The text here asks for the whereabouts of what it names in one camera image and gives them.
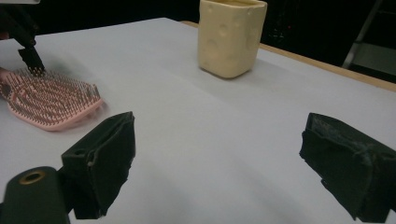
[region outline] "table surface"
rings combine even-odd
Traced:
[[[225,80],[197,64],[197,29],[168,19],[41,35],[44,65],[95,83],[105,105],[88,122],[47,133],[0,101],[0,192],[61,154],[103,119],[133,111],[136,158],[106,217],[72,223],[360,223],[299,156],[309,112],[396,148],[396,93],[260,49]],[[24,67],[14,40],[0,66]],[[390,212],[387,223],[395,223]]]

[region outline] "ceramic cup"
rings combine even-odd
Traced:
[[[256,61],[267,4],[257,0],[201,0],[198,64],[219,77],[244,74]]]

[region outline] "wooden table edge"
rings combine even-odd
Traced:
[[[198,24],[193,21],[181,21],[181,22],[184,24],[187,24],[189,26],[198,28]],[[360,82],[364,82],[364,83],[367,83],[367,84],[370,84],[370,85],[373,85],[373,86],[376,86],[378,88],[382,88],[382,89],[385,89],[388,91],[396,91],[395,83],[391,83],[391,82],[388,82],[388,81],[385,81],[385,80],[382,80],[379,78],[375,78],[375,77],[369,77],[369,76],[366,76],[361,73],[353,72],[353,71],[347,70],[342,67],[337,67],[332,64],[323,63],[323,62],[320,62],[317,60],[313,60],[313,59],[307,58],[305,56],[291,53],[291,52],[285,51],[283,49],[277,49],[277,48],[274,48],[274,47],[271,47],[268,45],[260,44],[260,48],[268,50],[268,51],[276,53],[276,54],[279,54],[279,55],[282,55],[282,56],[285,56],[285,57],[288,57],[288,58],[291,58],[291,59],[294,59],[294,60],[297,60],[302,63],[307,63],[310,65],[313,65],[315,67],[333,72],[337,75],[341,75],[343,77],[353,78]]]

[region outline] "hairbrush bristle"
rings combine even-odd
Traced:
[[[8,76],[8,107],[20,119],[46,131],[60,131],[103,101],[95,85],[51,71],[24,69]]]

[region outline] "hairbrush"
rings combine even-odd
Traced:
[[[95,85],[40,69],[0,68],[0,93],[11,113],[45,131],[67,129],[103,102]]]

